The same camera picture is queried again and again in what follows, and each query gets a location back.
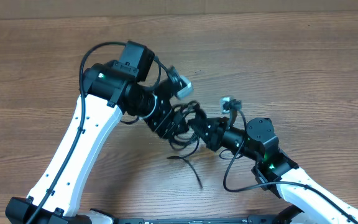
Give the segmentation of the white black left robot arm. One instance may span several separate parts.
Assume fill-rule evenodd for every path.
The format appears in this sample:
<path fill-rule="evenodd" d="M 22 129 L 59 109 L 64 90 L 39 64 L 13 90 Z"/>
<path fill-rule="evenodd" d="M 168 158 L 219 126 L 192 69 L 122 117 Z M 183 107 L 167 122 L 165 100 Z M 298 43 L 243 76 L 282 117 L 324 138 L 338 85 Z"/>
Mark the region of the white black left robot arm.
<path fill-rule="evenodd" d="M 158 62 L 142 44 L 123 43 L 119 59 L 90 68 L 80 66 L 80 95 L 71 123 L 43 176 L 24 198 L 13 197 L 6 207 L 11 223 L 113 223 L 97 209 L 79 211 L 83 189 L 106 139 L 124 114 L 136 116 L 162 138 L 183 128 L 170 105 L 172 97 L 188 96 L 193 86 L 174 67 L 167 79 L 143 86 L 150 67 Z"/>

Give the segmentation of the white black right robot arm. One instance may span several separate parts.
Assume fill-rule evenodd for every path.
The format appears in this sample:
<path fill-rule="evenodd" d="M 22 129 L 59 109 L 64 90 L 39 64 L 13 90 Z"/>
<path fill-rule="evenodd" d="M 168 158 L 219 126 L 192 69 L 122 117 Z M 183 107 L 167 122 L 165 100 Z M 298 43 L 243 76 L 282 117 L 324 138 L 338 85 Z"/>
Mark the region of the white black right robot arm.
<path fill-rule="evenodd" d="M 224 147 L 235 156 L 255 161 L 252 173 L 258 187 L 290 203 L 273 223 L 358 223 L 357 208 L 316 183 L 279 148 L 270 119 L 252 119 L 245 129 L 231 126 L 228 118 L 191 119 L 188 123 L 208 149 Z"/>

